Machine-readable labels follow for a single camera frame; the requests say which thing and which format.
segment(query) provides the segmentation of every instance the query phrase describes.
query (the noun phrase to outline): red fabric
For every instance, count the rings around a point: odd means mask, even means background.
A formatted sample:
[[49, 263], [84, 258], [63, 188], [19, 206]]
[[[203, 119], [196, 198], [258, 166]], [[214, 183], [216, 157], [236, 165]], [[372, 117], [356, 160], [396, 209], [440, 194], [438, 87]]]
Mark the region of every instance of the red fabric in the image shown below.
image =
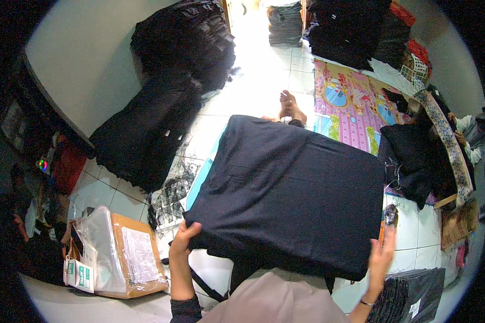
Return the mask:
[[418, 57], [424, 64], [429, 65], [428, 51], [419, 43], [410, 39], [407, 42], [407, 49]]
[[86, 156], [68, 140], [59, 145], [63, 145], [61, 151], [61, 158], [58, 163], [54, 165], [53, 177], [56, 188], [63, 195], [70, 195], [74, 189], [75, 183], [78, 181], [79, 175], [86, 163]]
[[409, 27], [413, 26], [413, 24], [415, 23], [415, 17], [412, 16], [412, 14], [407, 11], [406, 8], [396, 3], [395, 1], [392, 1], [392, 4], [390, 4], [390, 11], [395, 16], [399, 17]]

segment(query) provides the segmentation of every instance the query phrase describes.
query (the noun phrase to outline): patterned fabric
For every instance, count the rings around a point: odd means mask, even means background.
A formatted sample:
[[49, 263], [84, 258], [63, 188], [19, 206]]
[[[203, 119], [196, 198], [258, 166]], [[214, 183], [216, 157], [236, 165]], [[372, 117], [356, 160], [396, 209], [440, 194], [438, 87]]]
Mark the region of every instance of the patterned fabric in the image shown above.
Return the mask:
[[437, 102], [427, 90], [417, 92], [413, 98], [417, 100], [426, 110], [429, 119], [438, 133], [440, 140], [445, 146], [451, 168], [456, 180], [456, 207], [462, 206], [467, 199], [469, 199], [473, 187], [469, 170], [467, 169], [466, 161], [463, 157], [458, 140], [447, 122], [445, 115], [440, 110]]

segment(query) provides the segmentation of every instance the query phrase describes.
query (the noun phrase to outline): black fabric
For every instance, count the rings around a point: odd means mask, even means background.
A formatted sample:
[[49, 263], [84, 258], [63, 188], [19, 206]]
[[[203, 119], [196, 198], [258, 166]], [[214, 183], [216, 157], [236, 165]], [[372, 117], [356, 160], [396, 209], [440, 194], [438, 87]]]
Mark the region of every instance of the black fabric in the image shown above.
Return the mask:
[[291, 44], [302, 46], [302, 30], [304, 23], [300, 15], [300, 2], [284, 6], [269, 6], [267, 16], [269, 20], [269, 44]]
[[370, 69], [382, 16], [391, 1], [318, 0], [308, 10], [313, 22], [307, 38], [312, 53], [356, 69]]
[[171, 323], [194, 323], [201, 320], [201, 307], [197, 295], [186, 301], [171, 299]]
[[199, 91], [188, 75], [148, 80], [127, 107], [93, 132], [97, 164], [148, 192], [159, 189], [182, 143], [180, 136], [185, 137], [201, 108]]
[[217, 1], [182, 0], [137, 23], [131, 48], [149, 74], [185, 70], [207, 92], [224, 87], [233, 40]]
[[388, 10], [381, 18], [381, 34], [372, 56], [400, 70], [410, 32], [411, 27]]
[[367, 322], [431, 322], [444, 290], [445, 268], [415, 269], [388, 275]]
[[408, 113], [407, 100], [402, 94], [394, 93], [384, 87], [382, 90], [384, 91], [384, 94], [386, 94], [388, 100], [395, 103], [395, 105], [397, 106], [397, 111], [399, 111], [400, 113]]
[[[431, 138], [428, 129], [420, 125], [392, 125], [381, 128], [379, 159], [389, 162], [393, 155], [400, 165], [399, 185], [407, 199], [415, 201], [419, 209], [431, 191], [438, 199], [456, 193], [456, 180], [442, 141]], [[462, 149], [474, 185], [474, 169]], [[387, 169], [389, 183], [395, 176]]]
[[184, 213], [188, 224], [203, 225], [189, 247], [360, 281], [379, 234], [383, 182], [384, 166], [369, 153], [298, 127], [232, 116]]
[[444, 96], [442, 95], [442, 93], [433, 84], [429, 84], [426, 89], [429, 91], [429, 93], [431, 93], [431, 96], [433, 96], [433, 98], [435, 99], [436, 103], [440, 107], [440, 110], [445, 115], [445, 118], [447, 119], [447, 122], [451, 126], [451, 129], [453, 129], [453, 132], [455, 132], [456, 131], [456, 123], [455, 122], [449, 122], [448, 115], [451, 112], [451, 110], [449, 110], [449, 107], [447, 106], [447, 104], [445, 102], [445, 99], [444, 99]]
[[302, 121], [300, 121], [298, 119], [293, 119], [293, 120], [289, 121], [288, 125], [305, 129], [304, 125], [302, 124]]

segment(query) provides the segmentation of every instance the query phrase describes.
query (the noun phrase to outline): colorful floor mat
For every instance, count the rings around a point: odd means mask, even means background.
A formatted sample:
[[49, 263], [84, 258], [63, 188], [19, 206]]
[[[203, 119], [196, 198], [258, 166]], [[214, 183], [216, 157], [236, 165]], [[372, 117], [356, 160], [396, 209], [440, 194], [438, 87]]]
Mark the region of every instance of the colorful floor mat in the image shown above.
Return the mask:
[[314, 84], [314, 131], [375, 156], [381, 140], [379, 129], [409, 120], [382, 90], [400, 93], [397, 89], [358, 71], [315, 59]]

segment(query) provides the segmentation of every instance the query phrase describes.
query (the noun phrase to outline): pile of black clothes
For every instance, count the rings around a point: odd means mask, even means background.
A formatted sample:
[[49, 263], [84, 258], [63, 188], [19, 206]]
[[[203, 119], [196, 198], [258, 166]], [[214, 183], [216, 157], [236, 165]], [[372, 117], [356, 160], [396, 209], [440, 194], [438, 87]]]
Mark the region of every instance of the pile of black clothes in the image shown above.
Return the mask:
[[312, 53], [356, 69], [370, 69], [391, 0], [316, 0], [308, 10]]
[[444, 290], [445, 268], [415, 269], [386, 277], [367, 322], [431, 322]]
[[301, 9], [300, 2], [268, 7], [269, 45], [291, 44], [294, 47], [302, 45], [300, 43], [303, 28]]
[[[442, 112], [447, 116], [449, 109], [439, 91], [428, 87], [438, 102]], [[450, 123], [453, 130], [456, 126]], [[399, 189], [403, 195], [417, 203], [419, 209], [424, 208], [430, 192], [438, 200], [456, 193], [456, 180], [449, 162], [449, 157], [440, 137], [431, 128], [433, 123], [422, 113], [416, 124], [392, 125], [381, 128], [381, 143], [378, 158], [387, 165], [386, 184], [393, 189]], [[473, 189], [474, 167], [468, 159], [463, 147], [463, 157], [466, 161]], [[449, 203], [444, 208], [454, 208]]]
[[235, 61], [223, 12], [217, 1], [183, 0], [136, 24], [131, 48], [149, 79], [90, 137], [97, 164], [145, 191], [162, 186], [201, 95], [223, 88]]
[[388, 10], [381, 19], [380, 30], [381, 35], [372, 56], [395, 69], [401, 69], [402, 55], [410, 39], [411, 27], [392, 10]]

